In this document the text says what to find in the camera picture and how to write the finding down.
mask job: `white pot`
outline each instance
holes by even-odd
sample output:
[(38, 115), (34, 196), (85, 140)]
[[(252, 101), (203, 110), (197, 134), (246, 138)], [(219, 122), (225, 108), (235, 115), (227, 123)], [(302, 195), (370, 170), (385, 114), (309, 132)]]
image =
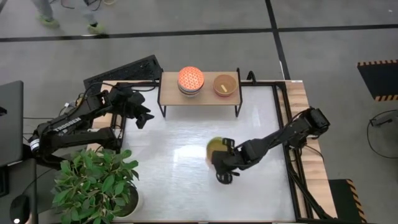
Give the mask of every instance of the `white pot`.
[(137, 213), (142, 208), (142, 205), (144, 204), (144, 195), (142, 194), (142, 192), (140, 190), (138, 190), (138, 189), (136, 189), (136, 190), (138, 193), (138, 203), (137, 203), (136, 208), (130, 214), (123, 216), (123, 217), (117, 217), (117, 218), (127, 218), (130, 215)]

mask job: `black mat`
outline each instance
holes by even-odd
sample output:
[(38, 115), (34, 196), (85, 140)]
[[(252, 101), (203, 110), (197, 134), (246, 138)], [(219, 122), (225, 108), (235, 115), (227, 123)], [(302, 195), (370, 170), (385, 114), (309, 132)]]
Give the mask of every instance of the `black mat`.
[(352, 180), (329, 180), (337, 216), (347, 222), (367, 223)]
[(357, 68), (376, 101), (398, 100), (397, 60), (359, 62)]
[[(140, 59), (127, 65), (120, 66), (102, 74), (84, 80), (87, 89), (93, 83), (102, 83), (105, 80), (156, 80), (163, 72), (156, 56)], [(92, 86), (88, 93), (96, 94), (101, 91), (101, 85)]]

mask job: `shoe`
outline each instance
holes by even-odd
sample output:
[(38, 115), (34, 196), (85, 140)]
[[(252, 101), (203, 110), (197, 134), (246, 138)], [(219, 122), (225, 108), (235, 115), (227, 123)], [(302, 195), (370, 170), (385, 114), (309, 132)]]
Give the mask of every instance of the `shoe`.
[(87, 30), (91, 34), (105, 34), (105, 28), (101, 24), (97, 24), (96, 27), (88, 25)]
[(60, 27), (60, 23), (56, 19), (48, 20), (43, 15), (39, 15), (37, 17), (37, 19), (45, 27), (48, 27), (48, 28), (51, 28), (51, 29), (56, 29), (56, 28)]

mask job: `plant pot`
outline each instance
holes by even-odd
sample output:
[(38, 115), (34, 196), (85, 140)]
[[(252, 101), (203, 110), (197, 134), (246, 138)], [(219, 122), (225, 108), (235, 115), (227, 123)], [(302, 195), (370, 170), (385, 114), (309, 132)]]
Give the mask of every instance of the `plant pot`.
[(124, 206), (122, 208), (122, 211), (116, 215), (116, 217), (118, 218), (126, 218), (136, 212), (138, 212), (141, 207), (142, 204), (144, 203), (144, 196), (142, 195), (142, 193), (137, 190), (135, 187), (130, 186), (129, 187), (130, 190), (130, 203), (128, 203), (126, 206)]

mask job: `potted plant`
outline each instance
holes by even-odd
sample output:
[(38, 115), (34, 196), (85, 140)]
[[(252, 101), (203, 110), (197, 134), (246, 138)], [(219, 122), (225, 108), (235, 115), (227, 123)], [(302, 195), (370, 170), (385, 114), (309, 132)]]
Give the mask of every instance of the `potted plant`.
[(72, 154), (71, 161), (62, 161), (55, 179), (53, 207), (62, 213), (62, 224), (110, 223), (115, 217), (125, 217), (142, 205), (133, 177), (137, 161), (126, 150), (115, 154), (110, 150), (92, 150)]

